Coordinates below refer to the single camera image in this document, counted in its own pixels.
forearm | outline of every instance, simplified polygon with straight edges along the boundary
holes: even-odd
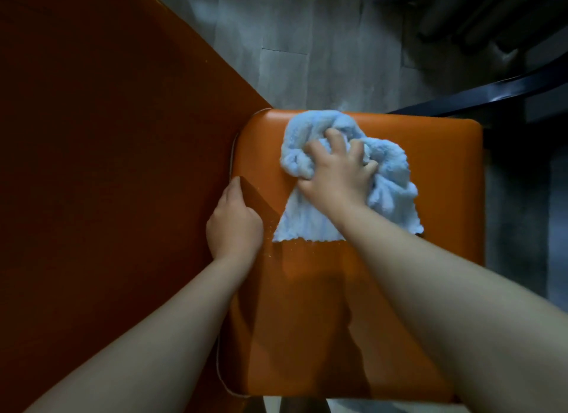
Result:
[[[214,261],[28,411],[183,411],[251,264]]]
[[[410,235],[366,207],[338,228],[458,393],[477,411],[561,404],[566,315],[528,290]]]

person's left arm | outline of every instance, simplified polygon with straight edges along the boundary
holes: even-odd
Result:
[[[207,223],[214,261],[27,412],[183,411],[262,235],[262,221],[245,206],[237,177]]]

crumpled cloth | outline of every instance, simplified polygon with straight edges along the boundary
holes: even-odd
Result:
[[[364,163],[376,160],[379,169],[372,180],[367,205],[388,220],[412,234],[423,232],[416,213],[414,198],[416,186],[410,182],[410,169],[406,154],[393,142],[369,138],[349,115],[339,111],[305,111],[294,116],[286,127],[280,165],[290,175],[311,179],[314,176],[314,161],[303,151],[304,145],[318,139],[327,151],[330,144],[324,137],[329,128],[339,130],[349,151],[349,141],[354,138],[364,143]],[[273,242],[304,238],[310,241],[337,241],[344,237],[331,221],[315,209],[295,187],[284,214],[274,232]]]

bare skin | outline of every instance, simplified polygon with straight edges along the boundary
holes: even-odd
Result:
[[[240,180],[234,179],[207,223],[213,262],[27,411],[183,411],[262,235],[262,221],[245,206]]]
[[[383,292],[474,412],[568,411],[568,315],[521,286],[409,234],[365,205],[376,166],[326,133],[298,186],[364,258]]]
[[[394,309],[474,412],[568,411],[568,316],[483,267],[410,235],[365,205],[376,164],[328,130],[298,187],[365,259]],[[30,412],[183,411],[232,295],[262,243],[239,180],[207,223],[214,261],[170,301],[69,374]]]

orange chair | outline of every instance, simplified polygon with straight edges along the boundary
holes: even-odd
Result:
[[[0,2],[2,412],[22,411],[207,265],[204,226],[239,131],[232,174],[266,240],[222,330],[227,385],[451,400],[347,243],[271,242],[295,183],[278,163],[293,112],[270,109],[158,0]],[[479,125],[353,116],[406,150],[424,237],[482,263]],[[213,354],[188,411],[245,406]]]

